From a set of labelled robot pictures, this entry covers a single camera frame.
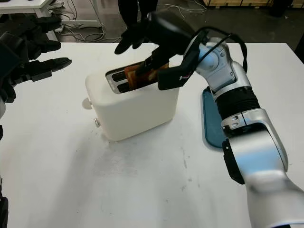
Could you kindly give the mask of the person's black gloved hand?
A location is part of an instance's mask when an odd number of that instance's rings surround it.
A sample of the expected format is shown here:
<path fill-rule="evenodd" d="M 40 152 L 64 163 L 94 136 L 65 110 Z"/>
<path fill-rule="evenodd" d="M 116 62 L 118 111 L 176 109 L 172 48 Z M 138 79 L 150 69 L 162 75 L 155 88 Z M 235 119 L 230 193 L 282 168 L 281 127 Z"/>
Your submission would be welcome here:
<path fill-rule="evenodd" d="M 137 49 L 142 43 L 149 42 L 146 37 L 148 28 L 148 19 L 142 19 L 127 27 L 126 31 L 121 35 L 121 41 L 117 45 L 114 53 L 119 55 L 125 52 L 130 46 Z"/>

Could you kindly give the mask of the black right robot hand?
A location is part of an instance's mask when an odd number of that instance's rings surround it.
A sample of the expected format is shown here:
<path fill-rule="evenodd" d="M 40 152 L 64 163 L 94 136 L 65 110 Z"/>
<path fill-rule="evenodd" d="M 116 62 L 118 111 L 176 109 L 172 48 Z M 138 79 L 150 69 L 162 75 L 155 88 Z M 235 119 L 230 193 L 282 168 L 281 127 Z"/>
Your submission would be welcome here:
<path fill-rule="evenodd" d="M 156 70 L 171 57 L 184 54 L 194 33 L 189 24 L 172 12 L 150 12 L 145 20 L 144 37 L 158 47 L 139 65 L 136 74 L 140 76 Z"/>

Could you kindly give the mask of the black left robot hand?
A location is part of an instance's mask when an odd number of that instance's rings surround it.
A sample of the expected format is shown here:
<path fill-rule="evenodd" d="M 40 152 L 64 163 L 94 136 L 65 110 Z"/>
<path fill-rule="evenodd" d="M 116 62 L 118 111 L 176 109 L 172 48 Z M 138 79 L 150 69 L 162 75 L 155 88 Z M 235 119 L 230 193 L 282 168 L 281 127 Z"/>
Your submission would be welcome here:
<path fill-rule="evenodd" d="M 19 65 L 9 77 L 13 86 L 29 80 L 35 82 L 48 78 L 53 72 L 72 63 L 72 60 L 67 57 L 38 61 L 41 54 L 61 48 L 60 42 L 45 37 L 48 32 L 60 26 L 61 19 L 57 17 L 28 16 L 13 23 L 9 33 L 16 38 L 13 41 L 13 51 L 20 58 Z"/>

